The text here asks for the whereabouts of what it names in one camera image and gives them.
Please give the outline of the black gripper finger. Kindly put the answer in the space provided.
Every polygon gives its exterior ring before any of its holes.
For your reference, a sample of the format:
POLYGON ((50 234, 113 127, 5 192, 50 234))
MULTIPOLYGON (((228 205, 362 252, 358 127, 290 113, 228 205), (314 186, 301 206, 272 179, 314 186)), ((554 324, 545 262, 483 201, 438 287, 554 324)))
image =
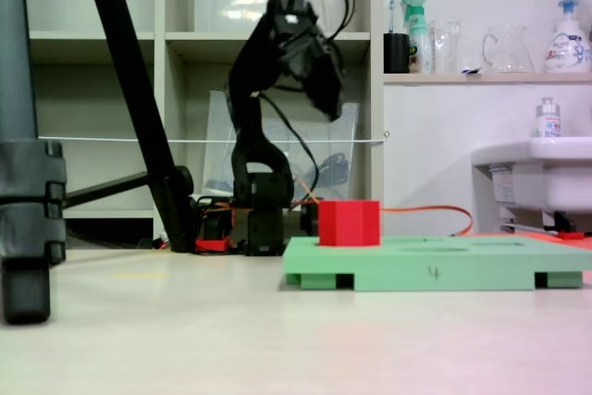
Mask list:
POLYGON ((333 40, 326 40, 326 49, 332 64, 328 75, 329 99, 327 100, 326 115, 328 119, 338 119, 342 114, 343 58, 341 51, 333 40))
POLYGON ((319 111, 321 111, 327 118, 327 100, 329 99, 328 75, 317 76, 315 74, 312 74, 302 82, 302 86, 304 88, 306 95, 312 101, 313 105, 319 111))

